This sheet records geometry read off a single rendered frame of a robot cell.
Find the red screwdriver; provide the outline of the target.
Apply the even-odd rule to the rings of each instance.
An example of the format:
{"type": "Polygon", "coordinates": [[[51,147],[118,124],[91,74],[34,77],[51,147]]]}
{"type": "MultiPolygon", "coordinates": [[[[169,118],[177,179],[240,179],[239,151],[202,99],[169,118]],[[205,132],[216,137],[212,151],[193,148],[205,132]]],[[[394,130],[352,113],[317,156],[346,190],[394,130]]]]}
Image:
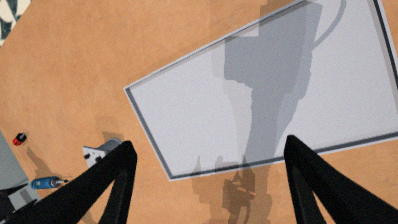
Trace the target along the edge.
{"type": "Polygon", "coordinates": [[[18,135],[13,140],[13,144],[19,146],[25,141],[25,139],[26,139],[25,133],[18,133],[18,135]]]}

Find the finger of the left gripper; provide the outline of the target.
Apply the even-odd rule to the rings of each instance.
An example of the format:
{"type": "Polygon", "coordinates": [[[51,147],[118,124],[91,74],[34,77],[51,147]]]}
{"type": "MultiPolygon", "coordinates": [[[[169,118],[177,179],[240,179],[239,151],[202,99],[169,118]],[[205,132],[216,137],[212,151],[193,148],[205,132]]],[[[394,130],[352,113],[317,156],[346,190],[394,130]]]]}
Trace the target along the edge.
{"type": "Polygon", "coordinates": [[[23,184],[23,185],[20,185],[20,186],[17,186],[16,188],[12,188],[12,189],[11,189],[11,188],[8,188],[8,189],[11,189],[11,190],[8,190],[8,189],[5,190],[5,189],[3,189],[3,190],[0,190],[0,191],[5,191],[6,194],[9,196],[9,195],[15,193],[16,191],[22,189],[22,188],[25,187],[26,185],[28,185],[28,183],[23,184]]]}
{"type": "Polygon", "coordinates": [[[22,212],[22,211],[25,210],[25,208],[29,208],[29,207],[32,206],[37,200],[38,200],[38,199],[35,199],[35,200],[29,202],[29,203],[26,204],[25,206],[21,207],[20,209],[16,210],[15,212],[13,212],[13,214],[17,214],[17,215],[18,215],[18,214],[20,213],[20,211],[22,212]]]}

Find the blue electric screwdriver barrel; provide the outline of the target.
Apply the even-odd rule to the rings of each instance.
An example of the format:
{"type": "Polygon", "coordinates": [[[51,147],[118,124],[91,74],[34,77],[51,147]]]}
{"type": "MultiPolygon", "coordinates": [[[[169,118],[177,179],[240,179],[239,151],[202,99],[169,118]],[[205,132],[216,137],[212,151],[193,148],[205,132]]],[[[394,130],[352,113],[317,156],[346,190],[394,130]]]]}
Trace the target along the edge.
{"type": "Polygon", "coordinates": [[[57,188],[61,182],[56,176],[37,178],[32,180],[31,187],[33,189],[53,189],[57,188]]]}

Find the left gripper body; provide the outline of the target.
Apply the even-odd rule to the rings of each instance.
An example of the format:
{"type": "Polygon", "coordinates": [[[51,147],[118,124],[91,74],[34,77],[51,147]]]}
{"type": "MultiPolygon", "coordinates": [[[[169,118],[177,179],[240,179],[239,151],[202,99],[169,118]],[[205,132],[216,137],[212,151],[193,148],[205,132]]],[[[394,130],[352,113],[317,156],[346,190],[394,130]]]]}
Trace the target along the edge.
{"type": "Polygon", "coordinates": [[[11,203],[5,191],[0,191],[0,222],[5,219],[5,222],[13,218],[17,214],[13,214],[16,209],[11,203]],[[2,197],[4,197],[2,199],[2,197]],[[12,214],[11,214],[12,213],[12,214]]]}

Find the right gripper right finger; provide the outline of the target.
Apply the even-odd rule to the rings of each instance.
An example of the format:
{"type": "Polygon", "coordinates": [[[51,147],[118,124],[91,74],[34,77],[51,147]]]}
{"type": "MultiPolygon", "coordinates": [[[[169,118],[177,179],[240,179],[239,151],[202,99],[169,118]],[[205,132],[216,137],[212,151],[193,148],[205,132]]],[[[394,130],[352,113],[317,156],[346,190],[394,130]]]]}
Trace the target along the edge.
{"type": "Polygon", "coordinates": [[[284,159],[297,224],[327,224],[314,193],[335,224],[398,224],[398,209],[340,173],[295,135],[287,136],[284,159]]]}

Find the white flat plate with holes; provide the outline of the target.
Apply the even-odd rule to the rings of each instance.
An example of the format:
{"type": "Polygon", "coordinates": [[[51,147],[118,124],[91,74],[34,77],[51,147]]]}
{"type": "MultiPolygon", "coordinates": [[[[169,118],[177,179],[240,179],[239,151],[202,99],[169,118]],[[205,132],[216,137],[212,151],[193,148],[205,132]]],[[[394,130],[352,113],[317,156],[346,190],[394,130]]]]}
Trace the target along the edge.
{"type": "Polygon", "coordinates": [[[88,168],[93,166],[96,161],[95,158],[101,156],[101,159],[107,155],[107,151],[103,149],[98,149],[98,148],[93,148],[93,147],[88,147],[88,146],[83,146],[82,147],[84,155],[85,154],[90,154],[89,158],[86,160],[88,168]],[[94,154],[95,153],[95,154],[94,154]]]}

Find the dark grey cylinder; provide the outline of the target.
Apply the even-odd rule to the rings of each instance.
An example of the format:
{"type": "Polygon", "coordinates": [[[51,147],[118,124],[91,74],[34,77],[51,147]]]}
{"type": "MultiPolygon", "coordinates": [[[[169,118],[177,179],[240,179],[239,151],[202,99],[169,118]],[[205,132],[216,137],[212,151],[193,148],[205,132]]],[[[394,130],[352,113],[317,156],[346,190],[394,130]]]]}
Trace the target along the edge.
{"type": "Polygon", "coordinates": [[[115,149],[119,144],[122,143],[117,138],[110,138],[106,143],[102,144],[101,146],[97,147],[98,149],[103,149],[107,151],[107,154],[115,149]]]}

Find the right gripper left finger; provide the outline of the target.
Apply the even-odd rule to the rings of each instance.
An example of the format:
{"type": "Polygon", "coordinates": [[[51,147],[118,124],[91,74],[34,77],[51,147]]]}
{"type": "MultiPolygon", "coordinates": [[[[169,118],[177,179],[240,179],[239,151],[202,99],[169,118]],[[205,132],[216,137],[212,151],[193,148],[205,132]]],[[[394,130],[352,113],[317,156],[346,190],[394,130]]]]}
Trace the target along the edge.
{"type": "Polygon", "coordinates": [[[137,158],[132,142],[126,140],[81,175],[3,224],[77,224],[113,181],[98,224],[126,224],[137,158]]]}

